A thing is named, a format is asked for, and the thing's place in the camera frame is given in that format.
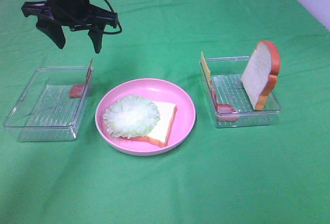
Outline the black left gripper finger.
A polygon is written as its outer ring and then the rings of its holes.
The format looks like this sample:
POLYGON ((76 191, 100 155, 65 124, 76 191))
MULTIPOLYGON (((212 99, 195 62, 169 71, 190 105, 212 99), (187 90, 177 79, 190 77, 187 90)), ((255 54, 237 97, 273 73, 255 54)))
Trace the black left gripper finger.
POLYGON ((102 48, 102 39, 103 39, 103 32, 105 27, 97 27, 95 29, 89 30, 88 36, 90 37, 94 51, 96 54, 99 54, 102 48))
POLYGON ((59 49, 64 48, 65 36, 60 25, 38 18, 36 28, 47 35, 59 49))

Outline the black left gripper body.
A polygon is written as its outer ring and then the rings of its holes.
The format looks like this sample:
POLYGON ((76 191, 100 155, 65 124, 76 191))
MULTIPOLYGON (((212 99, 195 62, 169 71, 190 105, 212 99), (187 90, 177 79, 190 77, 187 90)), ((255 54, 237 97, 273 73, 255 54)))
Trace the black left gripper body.
POLYGON ((68 26, 74 30, 91 29, 95 31, 96 25, 109 25, 112 28, 119 26, 118 14, 86 4, 83 7, 65 9, 49 1, 25 2, 21 7, 25 17, 30 15, 60 26, 68 26))

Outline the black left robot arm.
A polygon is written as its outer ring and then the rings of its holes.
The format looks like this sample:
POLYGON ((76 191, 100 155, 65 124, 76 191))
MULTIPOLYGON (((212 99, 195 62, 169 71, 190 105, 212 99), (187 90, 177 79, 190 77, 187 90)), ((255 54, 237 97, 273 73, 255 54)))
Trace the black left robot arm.
POLYGON ((44 0, 25 2, 21 7, 25 17, 37 17, 36 28, 47 35, 59 49, 65 46, 62 28, 70 31, 87 30, 95 53, 100 53, 107 25, 114 28, 113 35, 122 32, 118 14, 112 7, 107 10, 95 6, 89 0, 44 0))

